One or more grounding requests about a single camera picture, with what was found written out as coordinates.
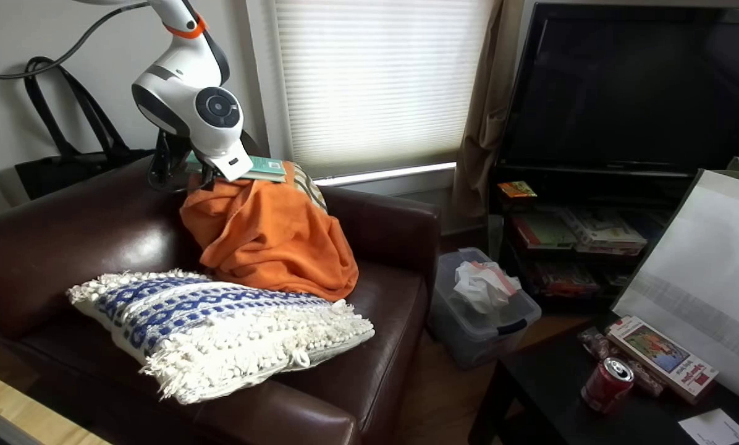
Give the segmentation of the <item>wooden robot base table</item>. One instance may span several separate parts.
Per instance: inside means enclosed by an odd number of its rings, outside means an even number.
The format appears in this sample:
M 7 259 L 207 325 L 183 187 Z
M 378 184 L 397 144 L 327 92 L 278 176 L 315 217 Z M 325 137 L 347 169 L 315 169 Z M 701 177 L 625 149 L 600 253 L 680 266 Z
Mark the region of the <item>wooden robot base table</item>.
M 72 422 L 5 380 L 0 380 L 0 417 L 34 437 L 39 445 L 110 445 L 97 432 Z

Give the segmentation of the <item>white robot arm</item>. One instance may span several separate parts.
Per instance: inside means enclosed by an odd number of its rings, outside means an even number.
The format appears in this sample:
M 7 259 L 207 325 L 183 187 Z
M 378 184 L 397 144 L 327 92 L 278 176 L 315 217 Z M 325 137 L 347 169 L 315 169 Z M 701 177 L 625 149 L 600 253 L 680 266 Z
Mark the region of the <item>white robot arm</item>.
M 207 176 L 237 181 L 252 169 L 246 113 L 226 86 L 231 64 L 191 0 L 147 0 L 170 48 L 131 83 L 139 111 L 159 129 L 153 176 L 165 181 L 196 153 Z

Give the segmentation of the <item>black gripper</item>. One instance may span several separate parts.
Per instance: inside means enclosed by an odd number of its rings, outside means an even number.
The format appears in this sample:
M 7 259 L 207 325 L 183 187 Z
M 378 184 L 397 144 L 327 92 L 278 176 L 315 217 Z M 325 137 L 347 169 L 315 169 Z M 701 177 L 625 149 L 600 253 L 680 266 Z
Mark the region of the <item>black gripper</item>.
M 162 184 L 185 184 L 191 177 L 212 184 L 219 177 L 219 171 L 205 163 L 204 153 L 196 151 L 185 137 L 174 137 L 168 132 L 162 132 L 157 139 L 151 171 Z

